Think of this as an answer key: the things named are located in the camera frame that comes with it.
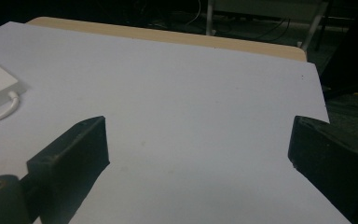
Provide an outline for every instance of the white tabletop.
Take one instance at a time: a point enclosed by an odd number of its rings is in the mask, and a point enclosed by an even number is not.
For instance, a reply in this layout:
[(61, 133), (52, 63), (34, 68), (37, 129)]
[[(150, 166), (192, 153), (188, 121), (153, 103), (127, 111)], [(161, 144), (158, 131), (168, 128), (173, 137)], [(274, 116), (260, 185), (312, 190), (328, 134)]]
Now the white tabletop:
[(287, 159), (295, 115), (328, 121), (312, 63), (10, 22), (0, 65), (27, 89), (0, 175), (106, 117), (112, 163), (71, 223), (349, 223)]

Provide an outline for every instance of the power cord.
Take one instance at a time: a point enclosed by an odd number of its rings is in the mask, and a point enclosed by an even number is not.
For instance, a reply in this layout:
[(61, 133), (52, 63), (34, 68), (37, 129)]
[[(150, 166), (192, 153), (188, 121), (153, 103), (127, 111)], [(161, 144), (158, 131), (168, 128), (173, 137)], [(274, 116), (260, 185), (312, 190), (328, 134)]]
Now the power cord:
[(0, 114), (0, 119), (4, 119), (5, 117), (16, 111), (20, 104), (20, 96), (16, 92), (10, 91), (7, 95), (8, 97), (10, 97), (12, 102), (10, 107)]

